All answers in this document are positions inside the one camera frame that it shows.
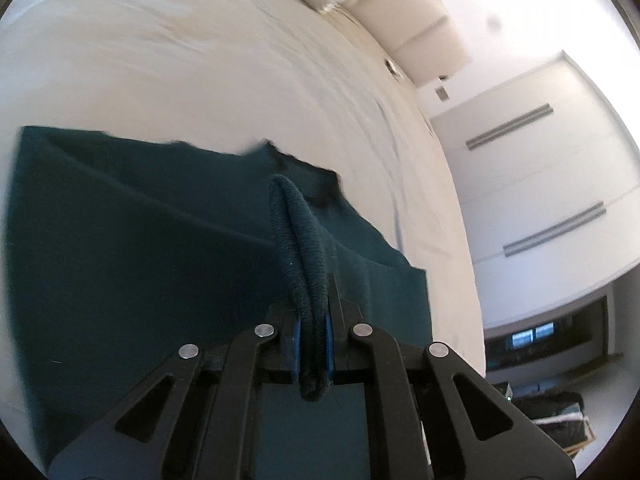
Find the dark green knit garment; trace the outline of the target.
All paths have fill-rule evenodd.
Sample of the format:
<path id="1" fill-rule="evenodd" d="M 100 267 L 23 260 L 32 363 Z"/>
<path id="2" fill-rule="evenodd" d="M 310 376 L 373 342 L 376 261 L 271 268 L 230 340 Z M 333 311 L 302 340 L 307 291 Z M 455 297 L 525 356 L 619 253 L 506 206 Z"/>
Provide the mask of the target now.
<path id="1" fill-rule="evenodd" d="M 425 273 L 333 171 L 27 127 L 6 215 L 11 332 L 45 464 L 183 344 L 228 344 L 329 276 L 398 340 L 432 339 Z"/>

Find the beige bed sheet mattress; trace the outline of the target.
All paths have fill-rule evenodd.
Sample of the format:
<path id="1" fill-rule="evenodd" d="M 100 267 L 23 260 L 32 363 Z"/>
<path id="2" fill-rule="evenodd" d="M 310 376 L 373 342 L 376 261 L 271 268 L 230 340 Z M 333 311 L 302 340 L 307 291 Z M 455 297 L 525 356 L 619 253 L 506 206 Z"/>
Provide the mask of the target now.
<path id="1" fill-rule="evenodd" d="M 486 368 L 482 315 L 442 146 L 373 38 L 299 0 L 13 0 L 1 20 L 1 417 L 41 471 L 6 284 L 6 215 L 27 127 L 269 143 L 333 171 L 344 199 L 425 273 L 432 339 Z"/>

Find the beige padded headboard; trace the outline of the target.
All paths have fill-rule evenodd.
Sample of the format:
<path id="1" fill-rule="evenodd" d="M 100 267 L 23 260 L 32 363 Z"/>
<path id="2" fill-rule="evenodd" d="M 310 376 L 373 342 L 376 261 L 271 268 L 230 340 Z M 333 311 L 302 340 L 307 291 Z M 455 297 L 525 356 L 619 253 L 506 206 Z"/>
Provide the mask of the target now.
<path id="1" fill-rule="evenodd" d="M 418 88 L 471 61 L 442 0 L 347 0 L 344 7 Z"/>

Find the wall power socket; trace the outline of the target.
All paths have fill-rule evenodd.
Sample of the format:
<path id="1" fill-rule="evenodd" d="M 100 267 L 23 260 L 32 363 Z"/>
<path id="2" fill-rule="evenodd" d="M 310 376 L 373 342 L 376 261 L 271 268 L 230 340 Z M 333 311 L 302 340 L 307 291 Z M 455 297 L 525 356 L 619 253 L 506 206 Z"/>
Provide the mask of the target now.
<path id="1" fill-rule="evenodd" d="M 445 101 L 448 101 L 448 100 L 449 100 L 448 93 L 447 93 L 447 91 L 446 91 L 446 89 L 445 89 L 444 87 L 438 87 L 438 88 L 436 88 L 436 89 L 435 89 L 435 93 L 436 93 L 436 96 L 438 96 L 438 98 L 439 98 L 442 102 L 445 102 Z"/>

